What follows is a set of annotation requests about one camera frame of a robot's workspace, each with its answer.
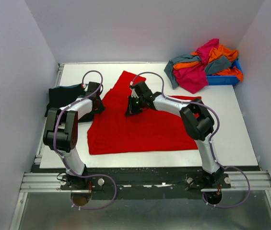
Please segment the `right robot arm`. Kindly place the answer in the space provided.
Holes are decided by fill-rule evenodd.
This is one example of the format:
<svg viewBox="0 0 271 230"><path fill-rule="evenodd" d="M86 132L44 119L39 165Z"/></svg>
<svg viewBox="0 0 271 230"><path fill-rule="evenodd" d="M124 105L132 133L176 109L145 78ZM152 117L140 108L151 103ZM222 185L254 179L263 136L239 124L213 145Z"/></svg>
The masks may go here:
<svg viewBox="0 0 271 230"><path fill-rule="evenodd" d="M202 100L180 100L165 96L161 92L152 93L143 81L136 84L132 82L130 89L131 95L128 97L125 115L136 115L144 108L149 108L180 117L186 133L198 147L203 169L203 184L209 188L215 187L220 182L224 170L219 165L213 149L214 119Z"/></svg>

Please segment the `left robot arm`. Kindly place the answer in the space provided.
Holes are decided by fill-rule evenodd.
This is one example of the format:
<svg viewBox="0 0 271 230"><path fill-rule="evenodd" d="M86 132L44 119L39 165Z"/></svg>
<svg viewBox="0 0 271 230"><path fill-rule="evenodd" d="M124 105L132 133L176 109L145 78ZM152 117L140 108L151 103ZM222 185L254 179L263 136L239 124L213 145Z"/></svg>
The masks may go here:
<svg viewBox="0 0 271 230"><path fill-rule="evenodd" d="M72 103L61 108L50 108L47 113L43 143L60 157L66 174L72 176L71 183L77 189L84 189L88 185L86 165L76 149L78 123L82 118L92 121L95 114L105 110L100 98L102 87L97 82L83 84L81 94Z"/></svg>

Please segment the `blue t-shirt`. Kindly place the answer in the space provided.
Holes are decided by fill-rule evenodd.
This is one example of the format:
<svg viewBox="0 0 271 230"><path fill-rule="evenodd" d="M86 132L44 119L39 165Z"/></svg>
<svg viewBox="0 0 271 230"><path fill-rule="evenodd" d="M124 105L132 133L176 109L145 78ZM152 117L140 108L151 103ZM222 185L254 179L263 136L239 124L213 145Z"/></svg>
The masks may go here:
<svg viewBox="0 0 271 230"><path fill-rule="evenodd" d="M71 86L58 86L57 88L62 88L62 89L80 88L80 89L82 89L83 86L80 83L80 84L75 84L75 85L71 85Z"/></svg>

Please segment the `red t-shirt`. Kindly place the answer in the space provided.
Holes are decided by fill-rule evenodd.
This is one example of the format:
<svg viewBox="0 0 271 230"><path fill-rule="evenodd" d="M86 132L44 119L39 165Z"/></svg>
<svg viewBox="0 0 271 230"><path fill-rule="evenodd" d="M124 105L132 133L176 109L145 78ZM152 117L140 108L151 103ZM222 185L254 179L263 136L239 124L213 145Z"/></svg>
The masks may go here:
<svg viewBox="0 0 271 230"><path fill-rule="evenodd" d="M185 131L180 117L153 109L126 116L129 84L144 77L123 71L102 99L105 110L94 115L87 132L91 155L127 152L196 150L195 141Z"/></svg>

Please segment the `black t-shirt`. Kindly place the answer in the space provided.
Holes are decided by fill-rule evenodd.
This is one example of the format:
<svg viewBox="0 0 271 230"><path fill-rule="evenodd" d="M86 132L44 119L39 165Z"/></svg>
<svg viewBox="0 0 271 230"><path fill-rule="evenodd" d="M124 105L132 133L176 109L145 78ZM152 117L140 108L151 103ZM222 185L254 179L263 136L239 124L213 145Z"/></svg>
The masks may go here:
<svg viewBox="0 0 271 230"><path fill-rule="evenodd" d="M87 99L86 96L93 93L100 86L99 83L89 82L89 90L85 92L80 88L62 89L53 88L48 90L49 103L46 108L45 117L51 108L63 109L69 105L79 106L83 102L83 98Z"/></svg>

